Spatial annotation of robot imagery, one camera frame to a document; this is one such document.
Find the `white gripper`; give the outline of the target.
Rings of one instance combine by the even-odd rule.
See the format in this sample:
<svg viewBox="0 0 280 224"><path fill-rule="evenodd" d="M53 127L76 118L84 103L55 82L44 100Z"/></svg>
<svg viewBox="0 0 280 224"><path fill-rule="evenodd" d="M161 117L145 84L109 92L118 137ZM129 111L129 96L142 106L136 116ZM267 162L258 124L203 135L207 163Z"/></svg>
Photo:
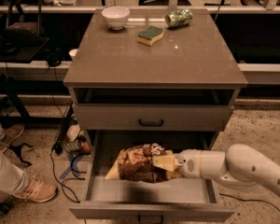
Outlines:
<svg viewBox="0 0 280 224"><path fill-rule="evenodd" d="M186 178L201 177L201 151L195 149L183 150L177 155L154 156L152 164L155 167L173 172L178 170Z"/></svg>

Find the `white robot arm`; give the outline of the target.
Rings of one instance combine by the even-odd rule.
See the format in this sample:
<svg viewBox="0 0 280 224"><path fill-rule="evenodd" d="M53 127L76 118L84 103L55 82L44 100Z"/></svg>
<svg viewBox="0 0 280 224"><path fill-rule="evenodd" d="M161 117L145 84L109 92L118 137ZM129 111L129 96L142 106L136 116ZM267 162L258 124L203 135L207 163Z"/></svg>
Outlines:
<svg viewBox="0 0 280 224"><path fill-rule="evenodd" d="M226 151L187 149L155 156L152 163L186 178L216 181L229 189L252 191L263 186L280 197L280 165L244 144L232 145Z"/></svg>

